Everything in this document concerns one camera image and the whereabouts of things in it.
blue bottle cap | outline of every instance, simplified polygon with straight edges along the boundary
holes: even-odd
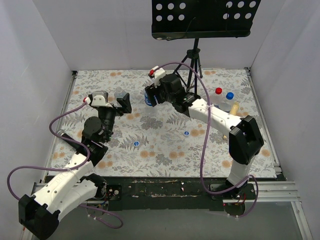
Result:
[[[232,92],[228,92],[227,95],[226,95],[226,99],[231,100],[231,99],[234,98],[234,96],[235,95]]]

white wall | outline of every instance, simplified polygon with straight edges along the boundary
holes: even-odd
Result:
[[[252,66],[285,176],[320,239],[320,2],[286,0]]]
[[[182,60],[193,46],[152,38],[151,0],[33,1],[72,70],[149,69]],[[262,0],[249,37],[201,39],[203,66],[251,66],[283,3]]]
[[[0,239],[17,240],[22,230],[7,175],[20,165],[46,164],[53,140],[48,125],[61,112],[71,75],[34,3],[0,1]],[[30,194],[40,175],[16,172],[16,194]]]

music stand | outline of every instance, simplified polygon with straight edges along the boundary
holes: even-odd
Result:
[[[186,52],[184,63],[191,59],[190,66],[200,73],[201,63],[198,48],[200,38],[241,38],[250,35],[253,19],[261,0],[152,0],[152,37],[157,40],[194,39],[193,49]],[[182,79],[187,90],[192,86],[193,72],[188,81]],[[194,92],[197,93],[197,78],[194,77]]]

patterned mat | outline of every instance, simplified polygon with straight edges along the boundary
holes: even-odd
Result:
[[[200,157],[207,125],[174,110],[169,103],[152,108],[146,105],[144,88],[152,82],[147,70],[91,70],[79,71],[67,110],[81,105],[84,97],[98,90],[109,93],[109,102],[116,104],[114,92],[122,87],[130,93],[132,113],[116,117],[109,150],[93,172],[101,176],[117,177],[199,177]],[[184,79],[188,71],[180,71]],[[252,164],[250,173],[259,178],[274,178],[274,156],[263,129],[254,95],[245,70],[204,69],[203,82],[213,94],[221,87],[223,94],[234,93],[239,102],[238,116],[255,117],[265,145]],[[205,97],[198,87],[198,94]],[[81,140],[84,122],[98,116],[97,110],[85,106],[66,116],[62,129],[76,140]],[[50,166],[62,168],[74,154],[68,144],[56,141]],[[217,130],[211,128],[205,153],[204,176],[227,177],[232,165],[228,143]]]

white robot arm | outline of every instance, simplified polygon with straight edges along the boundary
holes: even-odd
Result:
[[[97,109],[98,117],[89,117],[82,131],[81,142],[90,151],[78,144],[68,142],[76,153],[64,167],[66,171],[58,173],[47,185],[32,196],[24,195],[18,202],[19,222],[40,240],[50,237],[59,225],[60,220],[85,200],[101,199],[106,195],[107,183],[95,173],[86,176],[76,187],[74,185],[89,173],[106,154],[106,143],[111,140],[116,116],[131,113],[130,95],[117,98],[121,107],[108,103],[106,91],[96,91],[84,99],[91,107]],[[62,137],[72,139],[64,131]]]
[[[175,73],[164,74],[162,68],[156,69],[158,67],[150,71],[149,77],[154,78],[157,86],[152,84],[145,88],[152,106],[169,102],[179,113],[207,124],[209,114],[207,102],[193,92],[186,92],[179,76]],[[264,141],[253,117],[241,118],[214,106],[210,107],[210,113],[210,126],[229,139],[229,153],[233,162],[225,184],[227,189],[248,176],[253,158],[259,153]],[[243,182],[238,185],[234,193],[237,194],[245,184],[246,182]]]

